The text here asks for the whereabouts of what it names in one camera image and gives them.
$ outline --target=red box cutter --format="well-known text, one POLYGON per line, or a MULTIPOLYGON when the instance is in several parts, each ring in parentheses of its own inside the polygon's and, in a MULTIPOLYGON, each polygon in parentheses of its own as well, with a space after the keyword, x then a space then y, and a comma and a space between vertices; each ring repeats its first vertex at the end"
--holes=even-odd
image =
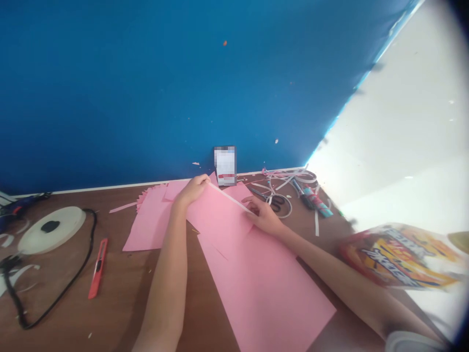
POLYGON ((98 259, 94 267, 93 280, 91 280, 91 287, 89 289, 88 299, 93 299, 98 294, 99 282, 103 273, 104 257, 106 256, 107 238, 101 241, 99 246, 98 259))

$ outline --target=right hand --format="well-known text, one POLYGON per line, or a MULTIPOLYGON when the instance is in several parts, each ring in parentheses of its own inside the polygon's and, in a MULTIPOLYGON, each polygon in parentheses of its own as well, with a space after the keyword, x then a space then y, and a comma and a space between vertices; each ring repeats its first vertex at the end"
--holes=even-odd
POLYGON ((269 203, 266 203, 255 196, 250 196, 242 200, 243 203, 249 202, 246 206, 254 214, 246 212, 246 216, 261 230, 279 236, 285 229, 285 225, 274 213, 269 203))

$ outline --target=hand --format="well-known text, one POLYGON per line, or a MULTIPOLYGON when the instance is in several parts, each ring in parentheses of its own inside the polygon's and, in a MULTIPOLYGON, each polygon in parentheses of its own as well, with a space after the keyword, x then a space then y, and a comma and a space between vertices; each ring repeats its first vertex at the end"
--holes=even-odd
POLYGON ((183 204, 184 206, 189 206, 193 201, 199 198, 204 192, 205 187, 210 183, 210 178, 206 175, 200 175, 194 177, 189 183, 184 187, 184 189, 179 192, 174 203, 183 204))
POLYGON ((285 229, 285 225, 274 213, 269 203, 266 203, 255 196, 247 197, 242 200, 243 203, 250 202, 247 208, 254 214, 246 212, 246 216, 261 230, 278 236, 285 229))

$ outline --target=brown table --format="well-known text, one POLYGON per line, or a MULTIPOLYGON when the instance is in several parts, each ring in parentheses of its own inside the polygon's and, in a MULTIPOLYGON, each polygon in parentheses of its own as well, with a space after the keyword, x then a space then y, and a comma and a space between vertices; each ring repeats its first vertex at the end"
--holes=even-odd
MULTIPOLYGON (((247 182, 262 178, 246 176, 247 182)), ((66 206, 91 208, 98 212, 98 226, 91 258, 81 276, 37 327, 23 331, 16 320, 16 311, 7 293, 0 297, 1 351, 130 351, 137 338, 147 296, 158 260, 159 250, 122 252, 135 219, 135 207, 109 214, 110 209, 135 201, 146 187, 131 187, 92 192, 54 195, 36 204, 27 213, 36 222, 54 210, 66 206), (108 252, 98 296, 87 295, 99 248, 99 242, 109 237, 108 252)), ((284 223, 308 241, 338 256, 337 243, 353 233, 350 224, 333 209, 334 216, 320 216, 320 236, 314 236, 314 213, 296 198, 290 185, 281 189, 291 195, 293 213, 284 223)), ((327 196, 322 193, 321 199, 327 196)), ((10 233, 24 224, 17 223, 10 233)), ((20 277, 17 290, 37 283, 19 296, 27 310, 29 322, 36 320, 63 290, 82 264, 89 241, 92 217, 87 215, 79 232, 59 248, 42 255, 25 257, 26 264, 38 264, 20 277)), ((235 336, 216 290, 205 257, 192 231, 187 226, 188 282, 184 329, 178 351, 239 351, 235 336)), ((0 259, 16 253, 21 236, 8 248, 0 247, 0 259)), ((363 323, 340 299, 303 265, 318 284, 337 312, 308 351, 382 351, 380 337, 363 323)), ((395 295, 434 330, 436 328, 405 292, 395 295)))

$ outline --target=phone screen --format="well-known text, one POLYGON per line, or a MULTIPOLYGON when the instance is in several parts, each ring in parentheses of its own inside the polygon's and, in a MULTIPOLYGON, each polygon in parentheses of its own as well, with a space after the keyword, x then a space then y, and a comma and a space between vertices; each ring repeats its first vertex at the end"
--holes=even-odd
POLYGON ((236 186, 236 147, 215 147, 216 178, 219 186, 236 186))

